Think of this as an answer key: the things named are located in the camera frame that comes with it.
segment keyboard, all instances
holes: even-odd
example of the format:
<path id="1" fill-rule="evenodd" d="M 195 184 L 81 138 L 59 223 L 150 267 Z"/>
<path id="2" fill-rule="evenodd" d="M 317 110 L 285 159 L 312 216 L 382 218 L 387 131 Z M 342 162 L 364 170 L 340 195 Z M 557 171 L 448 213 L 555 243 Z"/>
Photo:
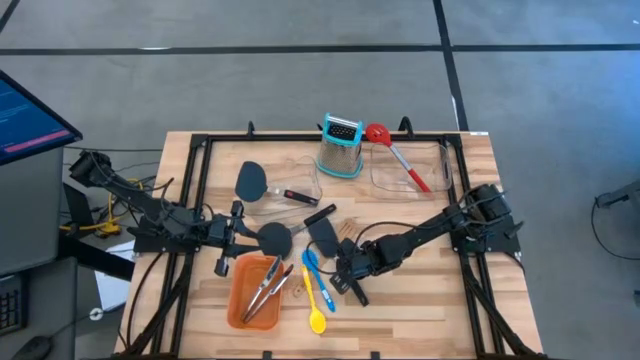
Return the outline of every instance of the keyboard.
<path id="1" fill-rule="evenodd" d="M 23 274 L 0 278 L 0 336 L 27 326 L 26 285 Z"/>

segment yellow spoon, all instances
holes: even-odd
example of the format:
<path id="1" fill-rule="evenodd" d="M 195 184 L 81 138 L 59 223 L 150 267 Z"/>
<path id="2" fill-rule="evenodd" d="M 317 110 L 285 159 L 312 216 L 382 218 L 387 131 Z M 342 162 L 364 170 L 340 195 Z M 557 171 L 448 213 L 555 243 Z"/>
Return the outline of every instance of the yellow spoon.
<path id="1" fill-rule="evenodd" d="M 324 315 L 316 307 L 316 301 L 313 298 L 313 291 L 311 290 L 311 280 L 309 280 L 309 272 L 307 267 L 302 265 L 302 276 L 304 277 L 304 284 L 307 286 L 307 293 L 309 294 L 309 301 L 311 301 L 311 315 L 309 315 L 309 324 L 311 330 L 316 334 L 322 334 L 327 328 L 327 320 Z"/>

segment red handle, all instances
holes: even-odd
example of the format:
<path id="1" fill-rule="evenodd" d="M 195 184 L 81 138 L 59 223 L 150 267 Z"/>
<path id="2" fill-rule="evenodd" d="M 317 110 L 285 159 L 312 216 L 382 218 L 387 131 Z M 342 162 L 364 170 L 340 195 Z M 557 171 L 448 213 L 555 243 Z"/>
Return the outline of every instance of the red handle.
<path id="1" fill-rule="evenodd" d="M 413 178 L 413 181 L 415 181 L 416 184 L 420 186 L 420 189 L 422 189 L 422 191 L 431 192 L 431 189 L 429 189 L 427 184 L 425 184 L 424 181 L 422 181 L 422 179 L 420 178 L 420 175 L 418 175 L 418 173 L 414 169 L 409 170 L 409 175 L 411 175 L 411 177 Z"/>

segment floor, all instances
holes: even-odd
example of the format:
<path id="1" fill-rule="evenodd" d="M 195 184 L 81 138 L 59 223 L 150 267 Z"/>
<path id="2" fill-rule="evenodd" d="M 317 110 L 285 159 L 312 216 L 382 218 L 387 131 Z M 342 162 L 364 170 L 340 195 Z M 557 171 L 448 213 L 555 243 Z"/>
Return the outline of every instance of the floor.
<path id="1" fill-rule="evenodd" d="M 590 211 L 594 196 L 640 177 L 639 2 L 0 0 L 5 8 L 0 68 L 77 126 L 83 146 L 160 148 L 170 130 L 248 121 L 313 129 L 326 111 L 490 132 L 508 200 L 526 222 L 520 241 L 545 352 L 638 357 L 640 263 L 599 247 Z M 212 54 L 318 44 L 402 52 Z M 119 167 L 159 159 L 112 155 Z M 598 210 L 595 225 L 613 251 L 640 256 L 629 204 Z M 86 314 L 99 302 L 92 274 L 79 276 Z M 110 354 L 119 318 L 80 324 L 77 358 Z"/>

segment red spoon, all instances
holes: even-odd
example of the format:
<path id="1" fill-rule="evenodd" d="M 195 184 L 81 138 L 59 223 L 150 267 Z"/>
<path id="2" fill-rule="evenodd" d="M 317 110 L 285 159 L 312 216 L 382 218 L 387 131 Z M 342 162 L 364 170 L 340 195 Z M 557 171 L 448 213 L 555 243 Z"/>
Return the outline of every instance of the red spoon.
<path id="1" fill-rule="evenodd" d="M 420 178 L 420 175 L 418 175 L 418 173 L 415 170 L 413 170 L 413 168 L 411 168 L 411 165 L 409 165 L 407 160 L 405 160 L 404 156 L 402 156 L 402 154 L 400 153 L 400 150 L 398 150 L 398 148 L 396 148 L 393 145 L 393 143 L 391 143 L 391 134 L 389 134 L 389 130 L 387 130 L 387 128 L 384 127 L 384 125 L 369 124 L 369 126 L 367 126 L 366 135 L 367 135 L 367 139 L 369 139 L 369 141 L 371 141 L 372 143 L 383 144 L 387 146 L 391 150 L 393 155 L 396 156 L 398 161 L 400 161 L 400 163 L 405 168 L 405 170 L 407 170 L 409 175 L 411 175 L 411 178 L 413 178 L 413 181 L 415 181 L 416 184 L 420 186 L 420 189 L 422 189 L 422 191 L 424 192 L 431 192 L 431 189 L 429 189 L 427 184 L 425 184 L 424 181 L 422 181 L 422 179 Z"/>

